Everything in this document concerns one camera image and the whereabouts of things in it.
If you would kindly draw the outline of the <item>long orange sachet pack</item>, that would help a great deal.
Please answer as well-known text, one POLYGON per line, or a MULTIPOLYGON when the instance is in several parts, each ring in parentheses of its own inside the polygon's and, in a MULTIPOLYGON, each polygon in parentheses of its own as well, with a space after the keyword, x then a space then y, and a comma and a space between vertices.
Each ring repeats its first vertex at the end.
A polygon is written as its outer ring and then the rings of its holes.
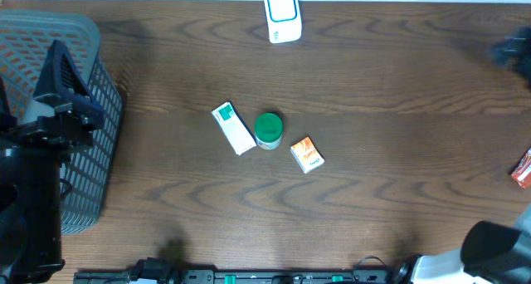
POLYGON ((528 149, 523 158, 515 166, 510 174, 510 177, 515 181, 520 188, 527 189, 531 184, 531 149, 528 149))

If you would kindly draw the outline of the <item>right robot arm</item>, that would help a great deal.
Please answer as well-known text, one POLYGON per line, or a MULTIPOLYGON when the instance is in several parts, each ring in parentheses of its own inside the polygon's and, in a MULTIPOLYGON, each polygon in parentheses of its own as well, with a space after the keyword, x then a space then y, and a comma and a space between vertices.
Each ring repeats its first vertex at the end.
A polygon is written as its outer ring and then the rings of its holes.
MULTIPOLYGON (((493 61, 511 69, 530 88, 530 27, 494 44, 493 61)), ((510 174, 530 191, 530 147, 510 174)), ((530 284, 530 204, 513 227, 480 221, 461 247, 438 255, 416 256, 391 274, 387 283, 516 283, 530 284)))

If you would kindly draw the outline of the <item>white green Panadol box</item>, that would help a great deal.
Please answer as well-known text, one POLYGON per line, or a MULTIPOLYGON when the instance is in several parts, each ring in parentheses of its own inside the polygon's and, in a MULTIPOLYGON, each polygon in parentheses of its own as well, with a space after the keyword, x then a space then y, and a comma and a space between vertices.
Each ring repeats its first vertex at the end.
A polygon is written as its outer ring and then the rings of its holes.
POLYGON ((242 155, 256 147, 251 132, 242 122, 230 101, 219 105, 211 114, 237 155, 242 155))

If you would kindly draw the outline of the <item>small orange box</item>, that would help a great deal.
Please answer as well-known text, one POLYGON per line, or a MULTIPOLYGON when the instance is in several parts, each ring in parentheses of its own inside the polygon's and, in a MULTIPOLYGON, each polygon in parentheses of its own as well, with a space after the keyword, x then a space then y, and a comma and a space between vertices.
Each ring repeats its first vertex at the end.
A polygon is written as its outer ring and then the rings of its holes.
POLYGON ((305 174, 324 164, 324 157, 309 136, 293 144, 290 147, 290 152, 305 174))

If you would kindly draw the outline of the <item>white barcode scanner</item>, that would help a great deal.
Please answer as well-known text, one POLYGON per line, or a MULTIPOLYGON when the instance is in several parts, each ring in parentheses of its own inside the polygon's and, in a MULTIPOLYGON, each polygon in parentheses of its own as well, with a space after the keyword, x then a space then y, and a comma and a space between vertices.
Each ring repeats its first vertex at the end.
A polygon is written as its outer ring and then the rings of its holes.
POLYGON ((301 38, 299 0, 264 0, 264 4, 270 43, 294 42, 301 38))

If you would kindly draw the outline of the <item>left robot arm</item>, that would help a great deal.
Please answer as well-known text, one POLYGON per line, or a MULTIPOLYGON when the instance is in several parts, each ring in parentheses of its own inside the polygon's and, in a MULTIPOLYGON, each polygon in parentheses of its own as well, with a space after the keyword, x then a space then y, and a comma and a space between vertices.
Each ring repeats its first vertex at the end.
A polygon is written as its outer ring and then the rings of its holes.
POLYGON ((1 281, 43 283, 60 271, 61 202, 72 191, 60 168, 93 145, 105 111, 82 80, 67 46, 48 48, 33 93, 52 116, 20 125, 1 100, 1 281))

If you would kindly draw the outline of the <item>green lid jar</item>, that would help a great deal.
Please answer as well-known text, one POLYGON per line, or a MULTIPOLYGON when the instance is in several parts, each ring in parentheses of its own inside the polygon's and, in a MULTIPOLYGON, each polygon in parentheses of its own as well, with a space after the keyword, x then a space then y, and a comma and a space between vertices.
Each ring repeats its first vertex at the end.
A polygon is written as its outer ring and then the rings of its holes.
POLYGON ((259 115, 254 129, 257 145, 266 150, 276 149, 282 141, 283 130, 284 124, 278 115, 274 113, 259 115))

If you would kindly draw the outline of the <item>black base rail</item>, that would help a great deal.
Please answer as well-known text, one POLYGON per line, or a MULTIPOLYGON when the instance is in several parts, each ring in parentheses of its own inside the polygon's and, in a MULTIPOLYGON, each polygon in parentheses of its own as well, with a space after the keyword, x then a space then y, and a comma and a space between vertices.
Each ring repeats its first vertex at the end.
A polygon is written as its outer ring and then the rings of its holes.
POLYGON ((171 262, 147 258, 122 272, 80 271, 74 284, 388 284, 393 276, 385 267, 358 267, 352 271, 216 271, 212 269, 179 269, 171 262))

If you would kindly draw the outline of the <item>grey plastic basket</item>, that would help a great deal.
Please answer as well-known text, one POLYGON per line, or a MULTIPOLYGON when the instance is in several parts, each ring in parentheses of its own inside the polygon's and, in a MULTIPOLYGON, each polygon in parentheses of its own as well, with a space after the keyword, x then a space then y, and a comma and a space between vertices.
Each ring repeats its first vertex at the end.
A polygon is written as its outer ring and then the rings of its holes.
POLYGON ((86 16, 1 12, 1 146, 57 159, 63 233, 97 223, 122 120, 99 49, 86 16))

